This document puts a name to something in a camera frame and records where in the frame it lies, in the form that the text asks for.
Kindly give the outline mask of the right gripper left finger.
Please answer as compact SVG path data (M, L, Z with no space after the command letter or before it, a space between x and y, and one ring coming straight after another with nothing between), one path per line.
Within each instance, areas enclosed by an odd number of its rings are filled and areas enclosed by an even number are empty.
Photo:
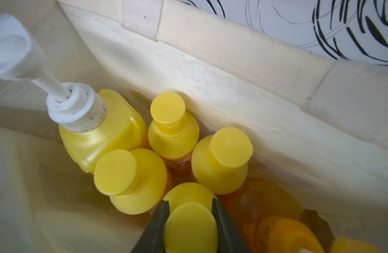
M131 253L165 253L163 234L169 215L169 202L162 200Z

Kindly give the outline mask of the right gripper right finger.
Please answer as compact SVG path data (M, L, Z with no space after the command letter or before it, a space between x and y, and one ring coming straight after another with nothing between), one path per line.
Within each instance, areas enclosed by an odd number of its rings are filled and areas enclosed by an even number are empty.
M212 200L212 215L218 229L218 253L251 253L224 203L218 198Z

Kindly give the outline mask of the yellow pump dish soap bottle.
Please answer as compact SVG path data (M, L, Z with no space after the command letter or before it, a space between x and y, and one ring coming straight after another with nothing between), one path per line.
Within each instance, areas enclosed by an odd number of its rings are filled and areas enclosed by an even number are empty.
M84 172L93 174L98 159L110 151L149 147L144 119L118 92L61 83L45 64L28 29L12 15L0 15L0 79L29 80L47 93L48 115L58 124L66 151Z

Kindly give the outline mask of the canvas starry night tote bag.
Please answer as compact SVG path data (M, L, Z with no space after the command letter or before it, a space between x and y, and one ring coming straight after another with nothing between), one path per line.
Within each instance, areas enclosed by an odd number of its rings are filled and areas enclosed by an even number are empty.
M252 176L388 253L388 1L0 1L1 14L59 81L115 90L147 122L178 92L202 136L241 129ZM0 253L129 252L149 215L94 188L46 97L0 80Z

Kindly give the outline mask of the tall orange dish soap bottle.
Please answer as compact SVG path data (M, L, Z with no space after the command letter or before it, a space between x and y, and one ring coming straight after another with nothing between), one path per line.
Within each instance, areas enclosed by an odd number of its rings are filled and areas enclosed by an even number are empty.
M366 242L335 238L314 210L303 209L286 190L250 177L220 197L254 253L379 253Z

